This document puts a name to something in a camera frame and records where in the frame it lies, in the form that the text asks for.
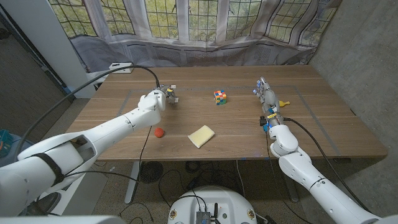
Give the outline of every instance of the blue object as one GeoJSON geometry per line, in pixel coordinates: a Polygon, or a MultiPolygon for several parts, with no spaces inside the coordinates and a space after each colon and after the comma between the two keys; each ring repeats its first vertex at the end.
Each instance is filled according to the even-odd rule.
{"type": "Polygon", "coordinates": [[[12,136],[8,130],[0,130],[0,158],[8,155],[11,149],[12,136]]]}
{"type": "MultiPolygon", "coordinates": [[[[0,167],[6,166],[8,164],[12,164],[14,161],[14,155],[16,153],[17,145],[19,143],[19,140],[21,140],[21,137],[16,135],[16,134],[10,134],[12,137],[12,142],[11,142],[11,149],[8,155],[6,155],[3,158],[0,158],[0,167]]],[[[31,147],[34,143],[26,140],[24,144],[22,145],[22,151],[27,149],[28,147],[31,147]]]]}

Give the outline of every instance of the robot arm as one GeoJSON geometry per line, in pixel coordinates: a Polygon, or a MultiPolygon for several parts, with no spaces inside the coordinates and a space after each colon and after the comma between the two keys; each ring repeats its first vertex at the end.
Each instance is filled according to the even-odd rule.
{"type": "Polygon", "coordinates": [[[18,162],[0,168],[0,216],[16,216],[41,193],[68,186],[82,174],[64,175],[88,170],[107,148],[157,124],[170,92],[153,90],[124,115],[86,131],[48,138],[21,152],[18,162]]]}
{"type": "Polygon", "coordinates": [[[253,92],[260,98],[262,110],[267,114],[266,120],[261,117],[260,124],[269,128],[269,136],[275,140],[270,149],[279,158],[283,173],[305,187],[336,223],[372,223],[381,220],[357,205],[312,165],[311,158],[299,147],[297,138],[283,124],[279,105],[276,105],[279,101],[264,77],[257,82],[257,89],[253,92]]]}

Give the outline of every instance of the cable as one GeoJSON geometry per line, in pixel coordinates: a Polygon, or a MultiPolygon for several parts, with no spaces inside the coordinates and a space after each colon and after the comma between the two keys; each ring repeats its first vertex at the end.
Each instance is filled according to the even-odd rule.
{"type": "Polygon", "coordinates": [[[145,140],[144,146],[142,147],[142,150],[141,150],[141,154],[139,155],[139,163],[138,163],[138,164],[139,164],[139,170],[138,170],[138,179],[139,179],[139,180],[141,180],[141,169],[142,169],[142,166],[141,166],[141,157],[142,157],[142,153],[144,152],[145,146],[147,145],[147,141],[148,141],[149,133],[150,133],[150,130],[151,130],[151,129],[152,129],[152,126],[149,127],[147,139],[145,140]]]}
{"type": "Polygon", "coordinates": [[[166,174],[168,174],[169,172],[172,172],[172,171],[178,172],[178,174],[179,174],[179,176],[180,176],[181,187],[182,187],[182,189],[185,191],[185,187],[182,185],[182,178],[181,178],[181,173],[180,173],[180,171],[174,170],[174,169],[173,169],[173,170],[167,171],[165,174],[162,175],[162,177],[159,179],[159,184],[158,184],[159,193],[160,193],[160,196],[162,196],[163,201],[165,201],[166,204],[167,204],[170,208],[171,208],[172,206],[171,206],[171,204],[168,203],[168,201],[167,201],[166,198],[164,197],[164,195],[163,195],[163,193],[162,193],[162,191],[161,191],[161,189],[160,189],[160,183],[162,182],[163,177],[164,177],[166,174]]]}
{"type": "Polygon", "coordinates": [[[236,161],[236,170],[238,171],[239,178],[241,179],[242,190],[243,190],[243,197],[246,198],[246,194],[244,193],[244,186],[243,186],[242,176],[241,176],[241,173],[239,172],[238,160],[236,161]]]}
{"type": "Polygon", "coordinates": [[[198,199],[198,198],[197,198],[197,201],[198,201],[198,205],[199,205],[199,212],[201,212],[200,203],[199,203],[199,199],[198,199]]]}
{"type": "Polygon", "coordinates": [[[134,178],[132,178],[132,177],[129,177],[129,176],[127,176],[127,175],[118,174],[118,173],[114,173],[114,172],[98,171],[98,170],[86,170],[86,171],[74,172],[74,173],[72,173],[72,174],[67,174],[67,175],[65,175],[64,178],[70,177],[71,175],[84,174],[84,173],[87,173],[87,172],[97,172],[97,173],[101,173],[101,174],[118,175],[118,176],[125,177],[125,178],[128,178],[128,179],[130,179],[130,180],[133,180],[133,181],[139,183],[138,180],[136,180],[136,179],[134,179],[134,178]]]}
{"type": "Polygon", "coordinates": [[[134,221],[135,219],[137,219],[137,218],[139,218],[140,220],[141,220],[141,224],[144,224],[144,221],[142,220],[142,218],[141,217],[136,217],[136,218],[133,218],[130,222],[129,222],[129,224],[131,224],[132,223],[132,221],[134,221]]]}
{"type": "Polygon", "coordinates": [[[47,212],[46,215],[53,215],[53,216],[58,216],[58,217],[60,217],[60,215],[55,214],[55,213],[51,213],[51,212],[47,212]]]}
{"type": "Polygon", "coordinates": [[[32,132],[32,130],[49,114],[51,113],[56,107],[58,107],[59,105],[61,105],[65,100],[67,100],[69,97],[73,96],[75,93],[77,93],[78,91],[82,90],[84,87],[90,85],[91,83],[99,80],[100,78],[104,77],[105,75],[108,75],[110,73],[119,71],[119,70],[123,70],[126,68],[142,68],[144,70],[147,70],[148,72],[150,72],[151,74],[153,74],[153,76],[155,77],[155,81],[156,81],[156,87],[160,88],[160,84],[159,84],[159,80],[157,79],[156,74],[151,71],[149,68],[146,67],[142,67],[139,65],[130,65],[130,66],[126,66],[126,67],[122,67],[122,68],[116,68],[107,72],[102,73],[101,75],[91,79],[90,81],[86,82],[85,84],[79,86],[76,90],[73,90],[72,92],[70,92],[68,95],[66,95],[64,98],[62,98],[60,101],[58,101],[58,103],[56,103],[54,106],[52,106],[49,110],[47,110],[38,120],[36,120],[29,128],[28,130],[24,133],[24,135],[21,137],[21,140],[18,143],[17,149],[16,149],[16,153],[14,155],[14,161],[17,161],[17,157],[18,154],[21,152],[22,150],[22,145],[25,142],[26,138],[28,137],[28,135],[32,132]]]}
{"type": "Polygon", "coordinates": [[[149,213],[149,216],[150,216],[150,220],[151,220],[152,222],[154,222],[154,217],[153,217],[152,214],[150,213],[149,208],[148,208],[144,203],[141,203],[141,202],[133,202],[133,203],[129,204],[126,208],[124,208],[121,212],[119,212],[119,216],[122,217],[122,213],[123,213],[128,207],[130,207],[131,205],[137,205],[137,204],[138,204],[138,205],[144,206],[144,207],[148,210],[148,213],[149,213]]]}
{"type": "Polygon", "coordinates": [[[267,221],[267,222],[268,222],[268,219],[266,219],[266,218],[262,217],[262,216],[261,216],[261,215],[259,215],[258,213],[256,213],[256,216],[257,216],[257,217],[259,217],[259,218],[261,218],[262,220],[264,220],[264,221],[267,221]]]}
{"type": "Polygon", "coordinates": [[[185,195],[185,196],[181,196],[181,197],[179,197],[176,201],[178,201],[178,200],[180,200],[180,199],[183,199],[183,198],[187,198],[187,197],[195,197],[195,198],[200,198],[200,200],[202,200],[203,201],[203,203],[205,204],[205,212],[207,212],[207,205],[206,205],[206,202],[204,201],[204,199],[203,198],[201,198],[201,197],[199,197],[199,196],[196,196],[196,195],[185,195]]]}
{"type": "MultiPolygon", "coordinates": [[[[269,157],[269,145],[268,145],[268,133],[269,133],[269,132],[268,132],[268,127],[267,127],[267,133],[266,133],[266,139],[267,139],[267,153],[268,153],[268,158],[270,158],[270,157],[269,157]]],[[[283,201],[283,203],[286,205],[286,207],[287,207],[294,215],[296,215],[297,217],[299,217],[299,219],[303,220],[303,221],[306,222],[306,223],[312,224],[312,223],[310,223],[309,221],[307,221],[307,220],[305,220],[304,218],[302,218],[302,217],[301,217],[300,215],[298,215],[297,213],[295,213],[295,212],[293,211],[293,209],[290,208],[290,206],[287,205],[287,203],[286,203],[285,200],[283,199],[282,193],[280,192],[280,189],[279,189],[279,187],[278,187],[278,182],[276,181],[276,175],[275,175],[275,171],[274,171],[274,166],[272,165],[271,158],[269,159],[269,163],[270,163],[270,165],[271,165],[272,175],[274,176],[274,182],[275,182],[276,189],[277,189],[277,191],[278,191],[278,193],[279,193],[279,195],[280,195],[281,200],[283,201]]]]}
{"type": "Polygon", "coordinates": [[[106,165],[106,163],[108,163],[108,162],[105,162],[104,165],[102,165],[102,166],[100,166],[100,165],[98,165],[96,163],[94,163],[94,165],[99,166],[99,167],[104,167],[106,165]]]}
{"type": "Polygon", "coordinates": [[[208,164],[211,164],[210,162],[207,162],[207,163],[205,163],[205,164],[201,164],[200,166],[200,170],[201,170],[201,173],[199,174],[199,177],[201,177],[204,181],[206,181],[206,183],[207,184],[213,184],[214,182],[216,182],[216,180],[214,180],[214,179],[211,179],[210,181],[209,180],[206,180],[204,177],[202,177],[202,173],[207,173],[207,172],[211,172],[212,174],[224,174],[227,178],[229,178],[230,180],[232,180],[233,182],[234,182],[234,184],[235,184],[235,187],[236,187],[236,191],[237,192],[241,192],[241,194],[243,194],[243,190],[242,190],[242,188],[239,186],[239,184],[238,184],[238,181],[236,181],[236,179],[238,178],[238,176],[234,173],[234,172],[231,172],[231,171],[229,171],[229,170],[223,170],[223,169],[219,169],[219,164],[218,164],[218,167],[217,167],[217,170],[215,170],[214,168],[212,168],[212,169],[203,169],[202,168],[202,166],[204,166],[204,165],[208,165],[208,164]]]}
{"type": "Polygon", "coordinates": [[[333,170],[333,172],[336,174],[337,178],[340,180],[340,182],[344,185],[344,187],[347,189],[347,191],[354,197],[354,199],[360,204],[360,206],[365,209],[367,212],[372,213],[366,206],[364,203],[362,203],[362,201],[360,201],[360,199],[354,194],[354,192],[347,186],[347,184],[343,181],[343,179],[340,177],[340,175],[337,173],[337,171],[335,170],[335,168],[332,166],[332,164],[329,161],[329,158],[326,156],[325,152],[323,152],[321,146],[319,145],[318,141],[313,137],[313,135],[306,129],[304,128],[304,126],[302,126],[299,122],[291,119],[291,118],[284,118],[284,121],[291,121],[295,124],[297,124],[300,128],[302,128],[310,137],[311,139],[315,142],[315,144],[317,145],[319,151],[322,153],[322,156],[325,158],[325,160],[327,161],[328,165],[330,166],[330,168],[333,170]]]}

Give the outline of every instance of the floor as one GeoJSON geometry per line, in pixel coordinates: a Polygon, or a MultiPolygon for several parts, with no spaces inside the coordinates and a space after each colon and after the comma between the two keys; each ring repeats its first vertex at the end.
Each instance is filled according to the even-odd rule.
{"type": "MultiPolygon", "coordinates": [[[[62,117],[53,125],[52,129],[46,134],[44,138],[64,133],[69,125],[74,121],[79,112],[87,104],[86,99],[76,99],[71,107],[66,110],[62,117]]],[[[96,170],[109,171],[129,175],[132,167],[132,162],[97,162],[93,168],[96,170]]],[[[220,169],[228,170],[233,174],[227,177],[217,179],[217,184],[225,185],[237,192],[241,192],[239,179],[238,185],[231,180],[233,175],[237,175],[235,161],[219,161],[220,169]]],[[[181,173],[182,182],[184,186],[196,176],[198,172],[189,174],[185,171],[185,162],[162,162],[164,173],[170,169],[176,169],[181,173]]],[[[213,165],[217,168],[217,162],[214,161],[213,165]]],[[[304,223],[297,218],[284,204],[284,202],[302,218],[306,218],[300,203],[290,202],[285,185],[282,178],[282,173],[277,166],[276,161],[273,163],[275,169],[275,178],[271,172],[271,165],[269,161],[239,161],[239,170],[242,175],[246,198],[254,207],[254,210],[261,216],[270,216],[277,223],[304,223]]],[[[203,169],[209,169],[211,164],[203,165],[203,169]]],[[[127,189],[128,180],[115,175],[107,175],[108,182],[101,194],[101,197],[96,204],[93,214],[94,215],[118,215],[122,209],[126,207],[124,203],[124,194],[127,189]]],[[[210,173],[204,173],[203,178],[208,181],[211,179],[210,173]]],[[[167,223],[169,214],[169,206],[162,200],[160,196],[158,183],[153,184],[140,184],[136,190],[134,202],[141,202],[148,206],[153,218],[154,223],[167,223]]],[[[199,185],[207,185],[204,180],[199,181],[199,185]]],[[[186,192],[182,189],[180,179],[176,172],[167,174],[162,179],[161,191],[165,195],[168,202],[173,202],[179,196],[186,192]]],[[[144,223],[151,223],[150,216],[147,210],[138,204],[131,205],[122,214],[122,219],[129,223],[135,217],[141,217],[144,223]]],[[[132,223],[140,223],[140,219],[135,219],[132,223]]]]}

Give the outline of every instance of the wooden table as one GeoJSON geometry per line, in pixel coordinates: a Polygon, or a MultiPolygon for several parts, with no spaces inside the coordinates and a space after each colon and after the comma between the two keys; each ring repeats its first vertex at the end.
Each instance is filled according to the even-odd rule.
{"type": "MultiPolygon", "coordinates": [[[[282,116],[302,123],[330,157],[382,157],[387,150],[351,112],[344,101],[308,65],[263,67],[152,68],[160,84],[177,86],[180,102],[167,105],[162,121],[152,128],[143,161],[265,159],[266,135],[259,126],[261,104],[252,93],[260,76],[266,78],[280,100],[282,116]],[[215,90],[225,90],[227,104],[216,105],[215,90]],[[200,149],[187,136],[203,125],[216,134],[200,149]],[[154,129],[165,130],[162,138],[154,129]]],[[[153,76],[135,69],[115,73],[101,85],[68,132],[95,127],[137,107],[141,95],[155,86],[153,76]]],[[[311,157],[322,155],[296,124],[288,123],[300,147],[311,157]]],[[[149,128],[126,137],[104,152],[101,161],[136,161],[149,128]]]]}

